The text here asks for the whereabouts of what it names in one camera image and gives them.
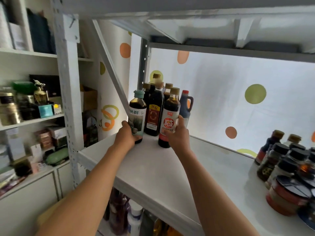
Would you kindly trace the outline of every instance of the gold bottle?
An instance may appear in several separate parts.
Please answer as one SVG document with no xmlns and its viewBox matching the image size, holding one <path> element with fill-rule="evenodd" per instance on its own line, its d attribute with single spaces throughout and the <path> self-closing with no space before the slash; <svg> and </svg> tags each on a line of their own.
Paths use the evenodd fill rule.
<svg viewBox="0 0 315 236">
<path fill-rule="evenodd" d="M 43 90 L 43 87 L 45 84 L 42 84 L 38 80 L 34 80 L 35 86 L 37 87 L 37 90 L 34 91 L 34 98 L 35 102 L 40 105 L 46 105 L 47 104 L 47 94 Z"/>
</svg>

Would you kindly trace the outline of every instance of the hand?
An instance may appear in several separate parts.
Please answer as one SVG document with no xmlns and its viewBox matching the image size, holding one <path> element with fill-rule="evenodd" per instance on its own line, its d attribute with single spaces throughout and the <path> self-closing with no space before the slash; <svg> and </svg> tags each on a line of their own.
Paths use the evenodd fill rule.
<svg viewBox="0 0 315 236">
<path fill-rule="evenodd" d="M 189 131 L 185 127 L 184 119 L 181 115 L 178 116 L 178 125 L 175 132 L 164 130 L 163 133 L 168 137 L 168 142 L 177 156 L 191 151 L 189 143 Z"/>
<path fill-rule="evenodd" d="M 122 121 L 122 127 L 116 134 L 114 145 L 123 147 L 127 151 L 132 149 L 135 145 L 135 141 L 140 140 L 142 136 L 140 135 L 132 135 L 131 128 L 126 121 Z"/>
</svg>

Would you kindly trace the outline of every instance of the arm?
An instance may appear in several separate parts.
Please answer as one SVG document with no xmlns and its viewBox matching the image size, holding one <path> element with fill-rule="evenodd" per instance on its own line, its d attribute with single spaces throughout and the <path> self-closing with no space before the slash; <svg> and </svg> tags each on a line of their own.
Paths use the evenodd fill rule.
<svg viewBox="0 0 315 236">
<path fill-rule="evenodd" d="M 120 163 L 141 138 L 132 136 L 126 121 L 122 125 L 101 161 L 58 206 L 36 236 L 95 236 Z"/>
<path fill-rule="evenodd" d="M 259 236 L 248 219 L 199 163 L 190 149 L 189 131 L 179 116 L 175 133 L 165 132 L 190 184 L 199 220 L 206 236 Z"/>
</svg>

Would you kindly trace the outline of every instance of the teal bottle cap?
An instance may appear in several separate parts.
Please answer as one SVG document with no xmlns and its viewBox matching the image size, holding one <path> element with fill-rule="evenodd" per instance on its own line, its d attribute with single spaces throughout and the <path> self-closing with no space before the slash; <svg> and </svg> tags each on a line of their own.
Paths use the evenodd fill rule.
<svg viewBox="0 0 315 236">
<path fill-rule="evenodd" d="M 135 93 L 135 98 L 144 98 L 144 91 L 143 90 L 137 89 L 134 91 L 134 93 Z"/>
</svg>

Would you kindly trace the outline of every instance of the forearm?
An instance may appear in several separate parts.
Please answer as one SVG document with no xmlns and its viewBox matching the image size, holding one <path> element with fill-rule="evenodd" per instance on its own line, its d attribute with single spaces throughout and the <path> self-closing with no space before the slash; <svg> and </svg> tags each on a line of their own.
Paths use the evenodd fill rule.
<svg viewBox="0 0 315 236">
<path fill-rule="evenodd" d="M 259 236 L 192 151 L 179 153 L 206 236 Z"/>
<path fill-rule="evenodd" d="M 111 146 L 84 181 L 45 222 L 37 236 L 94 236 L 126 153 L 124 147 Z"/>
</svg>

